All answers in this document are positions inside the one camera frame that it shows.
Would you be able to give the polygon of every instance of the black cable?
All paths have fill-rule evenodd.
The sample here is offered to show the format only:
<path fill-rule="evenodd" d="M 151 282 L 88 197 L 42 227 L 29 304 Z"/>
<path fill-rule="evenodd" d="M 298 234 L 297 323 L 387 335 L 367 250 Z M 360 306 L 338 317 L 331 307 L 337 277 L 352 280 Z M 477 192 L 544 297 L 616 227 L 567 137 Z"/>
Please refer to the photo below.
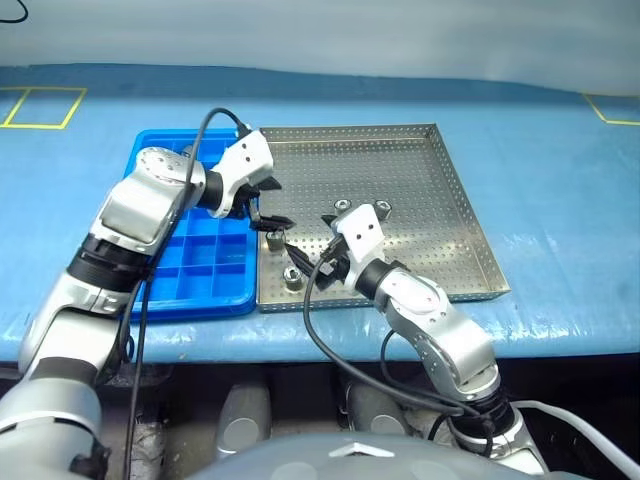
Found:
<path fill-rule="evenodd" d="M 436 438 L 436 433 L 438 433 L 438 429 L 440 428 L 440 425 L 442 425 L 447 418 L 449 418 L 449 416 L 445 415 L 444 413 L 438 415 L 438 418 L 436 418 L 436 421 L 433 422 L 433 425 L 431 426 L 431 430 L 429 430 L 429 435 L 427 435 L 427 440 L 433 442 L 433 440 Z"/>
<path fill-rule="evenodd" d="M 395 333 L 396 333 L 395 330 L 390 330 L 389 333 L 387 333 L 387 335 L 384 337 L 384 340 L 382 341 L 382 345 L 380 346 L 380 370 L 382 371 L 382 376 L 388 383 L 392 384 L 399 390 L 404 390 L 414 395 L 428 397 L 432 400 L 436 400 L 442 403 L 446 403 L 448 405 L 452 405 L 454 407 L 461 408 L 462 410 L 464 410 L 464 413 L 469 416 L 473 416 L 473 417 L 480 416 L 480 413 L 476 409 L 468 406 L 464 402 L 459 402 L 445 395 L 440 395 L 439 393 L 431 392 L 429 390 L 425 390 L 419 387 L 406 385 L 402 382 L 399 382 L 395 378 L 393 378 L 391 376 L 391 373 L 389 372 L 389 367 L 387 365 L 386 353 L 387 353 L 387 344 L 389 343 L 389 340 L 391 339 L 391 337 L 393 337 Z"/>
<path fill-rule="evenodd" d="M 389 372 L 389 367 L 387 365 L 386 353 L 387 353 L 387 345 L 389 343 L 389 340 L 391 340 L 391 337 L 393 337 L 395 333 L 396 333 L 395 330 L 390 330 L 389 333 L 387 333 L 387 335 L 384 337 L 384 340 L 382 341 L 382 346 L 380 347 L 380 370 L 382 371 L 382 376 L 385 378 L 385 380 L 400 390 L 404 390 L 406 392 L 413 393 L 415 395 L 423 395 L 434 400 L 440 400 L 442 402 L 446 402 L 451 405 L 458 406 L 464 410 L 465 414 L 472 417 L 478 417 L 478 419 L 481 419 L 482 429 L 484 430 L 485 439 L 487 441 L 485 443 L 482 456 L 490 458 L 491 450 L 493 450 L 493 432 L 495 431 L 495 427 L 490 418 L 488 418 L 486 415 L 480 415 L 480 412 L 478 412 L 474 408 L 469 407 L 463 402 L 458 402 L 457 400 L 453 400 L 443 395 L 439 395 L 435 392 L 422 390 L 418 387 L 405 385 L 404 383 L 399 382 L 398 380 L 396 380 L 391 376 L 391 373 Z M 436 421 L 434 422 L 433 426 L 431 427 L 431 430 L 429 431 L 427 440 L 433 440 L 435 438 L 438 428 L 440 428 L 440 425 L 442 425 L 442 422 L 444 422 L 448 417 L 449 415 L 446 415 L 443 413 L 438 418 L 436 418 Z"/>
<path fill-rule="evenodd" d="M 196 135 L 196 139 L 193 142 L 191 155 L 187 160 L 188 162 L 187 173 L 185 175 L 185 182 L 184 182 L 184 188 L 182 190 L 183 194 L 182 194 L 182 199 L 180 201 L 180 205 L 176 210 L 175 214 L 173 215 L 173 218 L 171 219 L 171 224 L 169 227 L 169 231 L 167 232 L 167 235 L 165 235 L 164 239 L 162 240 L 162 243 L 158 247 L 158 251 L 156 252 L 155 257 L 153 258 L 153 260 L 151 261 L 151 264 L 149 265 L 149 274 L 147 275 L 147 279 L 145 281 L 145 286 L 144 286 L 144 292 L 142 294 L 142 308 L 140 311 L 140 322 L 139 322 L 140 326 L 138 330 L 138 345 L 136 349 L 135 373 L 133 376 L 133 386 L 131 387 L 131 402 L 129 404 L 127 437 L 125 440 L 125 450 L 124 450 L 124 464 L 123 464 L 122 477 L 125 480 L 128 480 L 131 474 L 131 454 L 133 452 L 133 433 L 135 429 L 138 391 L 140 389 L 140 378 L 142 376 L 142 363 L 143 363 L 142 357 L 144 355 L 144 335 L 147 329 L 149 299 L 151 298 L 151 287 L 153 285 L 155 271 L 169 243 L 169 240 L 173 236 L 173 233 L 175 232 L 175 229 L 178 226 L 178 222 L 180 221 L 180 218 L 182 217 L 183 213 L 187 208 L 189 199 L 191 198 L 191 192 L 193 191 L 193 188 L 194 188 L 194 186 L 191 184 L 191 177 L 193 175 L 193 168 L 196 162 L 196 158 L 198 156 L 198 150 L 200 148 L 200 144 L 202 143 L 202 138 L 204 137 L 204 133 L 207 129 L 207 126 L 209 125 L 209 122 L 211 122 L 211 119 L 219 113 L 222 113 L 228 116 L 229 118 L 231 118 L 231 120 L 233 120 L 233 122 L 236 124 L 236 127 L 238 129 L 238 138 L 242 138 L 251 132 L 249 127 L 247 127 L 247 125 L 242 123 L 240 119 L 230 110 L 227 110 L 226 108 L 214 108 L 210 110 L 209 113 L 207 113 L 207 115 L 202 120 L 202 123 L 200 124 L 200 128 L 198 129 L 198 134 Z M 130 318 L 131 310 L 133 309 L 133 303 L 134 302 L 130 302 L 131 305 L 130 305 L 130 308 L 128 308 L 127 312 L 125 312 L 125 317 L 128 315 Z"/>
<path fill-rule="evenodd" d="M 16 0 L 16 2 L 18 2 L 22 7 L 22 10 L 24 10 L 24 12 L 22 13 L 22 16 L 20 18 L 8 19 L 8 20 L 4 18 L 0 18 L 0 23 L 22 23 L 27 18 L 29 18 L 29 10 L 27 10 L 27 6 L 24 3 L 22 3 L 22 0 Z"/>
<path fill-rule="evenodd" d="M 349 375 L 351 375 L 352 377 L 354 377 L 356 380 L 361 381 L 362 383 L 365 383 L 367 385 L 369 385 L 370 387 L 373 387 L 377 390 L 380 390 L 383 393 L 386 393 L 387 395 L 395 398 L 396 400 L 398 400 L 401 403 L 405 403 L 405 404 L 410 404 L 410 405 L 415 405 L 418 407 L 422 407 L 422 408 L 428 408 L 430 410 L 435 410 L 437 412 L 441 412 L 441 413 L 446 413 L 448 415 L 451 416 L 460 416 L 463 414 L 463 410 L 460 407 L 453 407 L 453 406 L 449 406 L 449 405 L 443 405 L 440 402 L 434 402 L 432 400 L 429 400 L 427 398 L 424 398 L 422 396 L 416 396 L 413 395 L 411 393 L 405 392 L 403 390 L 399 390 L 391 385 L 387 385 L 386 383 L 383 383 L 369 375 L 367 375 L 366 373 L 364 373 L 362 370 L 354 367 L 353 365 L 351 365 L 349 362 L 347 362 L 345 359 L 343 359 L 340 355 L 338 355 L 337 353 L 335 353 L 333 350 L 331 350 L 331 348 L 329 348 L 329 346 L 327 346 L 327 344 L 325 344 L 322 339 L 318 336 L 318 334 L 316 333 L 316 331 L 313 328 L 313 325 L 311 324 L 311 318 L 309 316 L 309 312 L 311 309 L 311 291 L 313 290 L 313 285 L 316 281 L 316 278 L 318 276 L 318 273 L 320 272 L 320 268 L 322 267 L 322 265 L 326 262 L 327 257 L 329 255 L 329 250 L 331 248 L 335 248 L 335 246 L 337 245 L 338 242 L 332 242 L 329 244 L 329 247 L 327 248 L 327 250 L 325 250 L 324 252 L 322 252 L 322 254 L 320 255 L 320 260 L 318 261 L 318 263 L 316 263 L 315 267 L 313 268 L 313 271 L 311 272 L 311 275 L 309 276 L 309 281 L 307 282 L 307 288 L 304 292 L 304 303 L 303 303 L 303 309 L 302 309 L 302 316 L 304 318 L 304 326 L 307 329 L 307 333 L 309 334 L 309 336 L 311 337 L 311 339 L 313 340 L 313 342 L 318 346 L 318 348 L 320 350 L 322 350 L 322 352 L 329 357 L 331 360 L 333 360 L 336 365 L 338 365 L 338 367 L 340 367 L 342 370 L 344 370 L 345 372 L 347 372 Z"/>
<path fill-rule="evenodd" d="M 136 298 L 138 297 L 138 292 L 140 291 L 141 285 L 142 280 L 136 283 L 135 287 L 133 287 L 133 292 L 131 292 L 131 296 L 129 297 L 127 306 L 124 309 L 124 315 L 122 316 L 122 322 L 120 322 L 120 327 L 118 330 L 118 348 L 120 349 L 120 358 L 124 363 L 129 363 L 131 361 L 131 354 L 129 353 L 129 344 L 131 343 L 131 336 L 129 335 L 131 326 L 131 313 L 133 311 L 133 305 L 136 302 Z"/>

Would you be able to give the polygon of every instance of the stainless steel tray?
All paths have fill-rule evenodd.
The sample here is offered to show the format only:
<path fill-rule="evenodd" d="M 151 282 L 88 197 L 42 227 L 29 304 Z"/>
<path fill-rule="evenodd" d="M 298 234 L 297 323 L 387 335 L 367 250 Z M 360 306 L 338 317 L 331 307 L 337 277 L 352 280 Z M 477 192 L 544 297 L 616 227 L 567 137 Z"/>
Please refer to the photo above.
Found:
<path fill-rule="evenodd" d="M 287 241 L 316 261 L 331 238 L 320 215 L 339 199 L 354 206 L 387 200 L 382 223 L 388 260 L 435 280 L 451 300 L 486 300 L 509 291 L 435 124 L 265 128 L 282 190 L 260 197 L 267 215 L 297 222 Z M 263 311 L 301 308 L 303 292 L 284 287 L 291 265 L 260 234 L 258 304 Z M 336 283 L 315 291 L 314 307 L 368 305 Z"/>

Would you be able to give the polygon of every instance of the metal nut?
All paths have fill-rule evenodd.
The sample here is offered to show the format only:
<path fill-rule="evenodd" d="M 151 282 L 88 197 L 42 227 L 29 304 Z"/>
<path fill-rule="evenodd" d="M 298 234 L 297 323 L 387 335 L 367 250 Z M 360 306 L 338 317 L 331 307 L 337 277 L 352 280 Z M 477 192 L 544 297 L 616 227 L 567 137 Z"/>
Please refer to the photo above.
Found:
<path fill-rule="evenodd" d="M 336 215 L 340 216 L 347 210 L 351 208 L 351 200 L 336 200 L 333 204 L 333 209 L 335 210 Z"/>
<path fill-rule="evenodd" d="M 270 252 L 279 252 L 284 248 L 285 238 L 282 230 L 267 232 L 265 238 L 267 239 L 267 248 Z"/>
<path fill-rule="evenodd" d="M 376 212 L 376 217 L 381 222 L 384 222 L 391 215 L 391 204 L 386 200 L 376 200 L 373 204 L 373 209 Z"/>
<path fill-rule="evenodd" d="M 284 269 L 282 276 L 288 290 L 291 290 L 292 292 L 302 290 L 302 287 L 304 286 L 304 278 L 302 276 L 302 272 L 296 267 L 288 266 Z"/>

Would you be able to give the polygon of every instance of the white cable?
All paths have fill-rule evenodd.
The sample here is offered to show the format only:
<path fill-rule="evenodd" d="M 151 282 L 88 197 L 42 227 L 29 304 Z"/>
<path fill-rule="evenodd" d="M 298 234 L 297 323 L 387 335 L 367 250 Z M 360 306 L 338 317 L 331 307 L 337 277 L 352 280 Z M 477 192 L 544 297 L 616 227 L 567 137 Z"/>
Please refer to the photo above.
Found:
<path fill-rule="evenodd" d="M 534 400 L 512 402 L 511 405 L 515 408 L 537 408 L 544 413 L 553 415 L 560 420 L 564 420 L 587 437 L 589 441 L 591 441 L 591 443 L 593 443 L 593 445 L 627 477 L 631 480 L 640 480 L 640 465 L 634 462 L 631 457 L 614 445 L 611 440 L 577 415 L 574 415 L 562 408 L 552 407 L 546 403 L 536 402 Z"/>

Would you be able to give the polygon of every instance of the white backdrop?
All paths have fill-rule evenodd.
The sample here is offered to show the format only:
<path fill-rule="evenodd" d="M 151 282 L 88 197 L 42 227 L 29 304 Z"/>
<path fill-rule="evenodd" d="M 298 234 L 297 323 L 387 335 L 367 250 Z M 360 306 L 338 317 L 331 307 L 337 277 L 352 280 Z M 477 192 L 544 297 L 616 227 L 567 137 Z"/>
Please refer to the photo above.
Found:
<path fill-rule="evenodd" d="M 640 94 L 640 0 L 25 0 L 0 65 L 143 63 Z M 0 18 L 19 16 L 0 0 Z"/>

